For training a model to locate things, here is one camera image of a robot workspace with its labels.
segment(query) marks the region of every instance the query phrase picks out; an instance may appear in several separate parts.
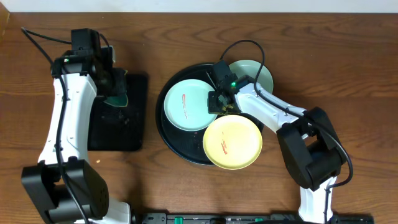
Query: white wall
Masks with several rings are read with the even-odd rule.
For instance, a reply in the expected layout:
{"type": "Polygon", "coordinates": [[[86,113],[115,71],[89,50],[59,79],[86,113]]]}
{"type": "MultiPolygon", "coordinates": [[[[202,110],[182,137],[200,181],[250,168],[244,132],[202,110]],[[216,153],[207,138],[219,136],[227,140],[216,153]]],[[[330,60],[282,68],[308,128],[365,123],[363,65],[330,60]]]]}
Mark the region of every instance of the white wall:
{"type": "Polygon", "coordinates": [[[10,12],[398,12],[398,0],[0,0],[10,12]]]}

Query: wood grain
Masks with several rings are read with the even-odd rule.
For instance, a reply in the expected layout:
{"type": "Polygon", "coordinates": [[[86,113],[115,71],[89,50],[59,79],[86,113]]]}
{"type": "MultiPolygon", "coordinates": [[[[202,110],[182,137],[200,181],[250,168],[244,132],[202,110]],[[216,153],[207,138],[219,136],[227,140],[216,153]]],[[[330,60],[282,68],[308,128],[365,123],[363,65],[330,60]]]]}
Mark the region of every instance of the wood grain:
{"type": "MultiPolygon", "coordinates": [[[[0,44],[0,222],[42,223],[21,185],[48,134],[53,106],[49,65],[20,27],[70,39],[89,27],[116,48],[119,67],[149,74],[144,146],[139,152],[89,152],[110,194],[138,212],[270,213],[297,210],[299,188],[287,173],[275,134],[237,171],[198,166],[160,138],[155,104],[166,81],[196,63],[214,62],[239,39],[265,48],[274,94],[326,110],[354,164],[353,181],[333,191],[338,213],[398,222],[398,15],[13,13],[0,44]]],[[[53,58],[68,46],[39,40],[53,58]]],[[[259,60],[242,44],[226,59],[259,60]]],[[[348,174],[344,167],[339,179],[348,174]]]]}

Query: green object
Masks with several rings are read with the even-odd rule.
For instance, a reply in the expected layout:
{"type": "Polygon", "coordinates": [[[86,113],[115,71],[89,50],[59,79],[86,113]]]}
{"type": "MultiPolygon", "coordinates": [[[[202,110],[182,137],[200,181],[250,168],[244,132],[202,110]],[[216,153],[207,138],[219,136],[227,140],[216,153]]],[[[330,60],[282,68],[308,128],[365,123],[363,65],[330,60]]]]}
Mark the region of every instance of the green object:
{"type": "Polygon", "coordinates": [[[182,217],[175,217],[174,218],[174,224],[182,224],[182,217]]]}
{"type": "Polygon", "coordinates": [[[111,106],[126,107],[129,103],[129,98],[127,97],[127,94],[110,96],[106,100],[104,100],[104,103],[111,106]]]}

